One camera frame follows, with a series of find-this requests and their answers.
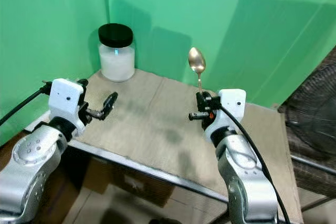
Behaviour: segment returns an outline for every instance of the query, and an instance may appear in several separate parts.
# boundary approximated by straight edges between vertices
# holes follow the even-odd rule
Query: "table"
[[[100,110],[113,91],[119,96],[111,114],[93,120],[69,145],[228,202],[215,148],[200,122],[188,120],[197,111],[196,87],[141,70],[115,83],[99,71],[89,78],[85,100]],[[282,115],[247,104],[242,124],[268,164],[291,221],[303,223]]]

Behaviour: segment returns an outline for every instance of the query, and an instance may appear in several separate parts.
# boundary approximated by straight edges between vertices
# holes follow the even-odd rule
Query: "green backdrop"
[[[207,61],[205,88],[243,88],[276,108],[336,42],[336,0],[0,0],[0,115],[41,80],[99,69],[97,28],[135,33],[136,66],[196,85],[191,46]],[[40,97],[0,127],[0,145],[40,116]]]
[[[109,0],[110,19],[135,32],[140,69],[196,85],[191,46],[206,58],[205,88],[242,88],[276,108],[336,44],[336,0]]]
[[[97,28],[105,0],[0,0],[0,116],[54,78],[86,78],[99,69]],[[48,108],[47,97],[0,127],[0,145]]]

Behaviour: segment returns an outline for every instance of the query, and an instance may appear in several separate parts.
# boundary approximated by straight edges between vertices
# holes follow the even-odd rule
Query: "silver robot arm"
[[[25,223],[34,218],[45,182],[58,166],[68,141],[83,134],[92,118],[104,120],[113,109],[116,92],[106,99],[101,111],[90,110],[84,101],[87,84],[85,79],[52,82],[50,122],[21,138],[0,172],[0,224]]]
[[[277,223],[277,196],[273,185],[262,172],[260,160],[235,124],[222,111],[225,107],[238,121],[244,116],[246,92],[220,90],[218,97],[197,93],[199,112],[190,120],[202,120],[206,140],[216,147],[218,170],[228,188],[229,213],[233,224]]]

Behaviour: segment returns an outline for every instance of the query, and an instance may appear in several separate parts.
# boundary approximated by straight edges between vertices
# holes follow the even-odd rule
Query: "fan grille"
[[[313,72],[293,93],[286,117],[301,140],[336,155],[336,63]]]

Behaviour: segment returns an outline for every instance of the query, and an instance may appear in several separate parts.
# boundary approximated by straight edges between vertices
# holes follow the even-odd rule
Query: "metal spoon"
[[[188,61],[191,69],[198,75],[198,89],[202,94],[201,73],[205,70],[205,59],[202,53],[196,47],[193,47],[189,51]]]

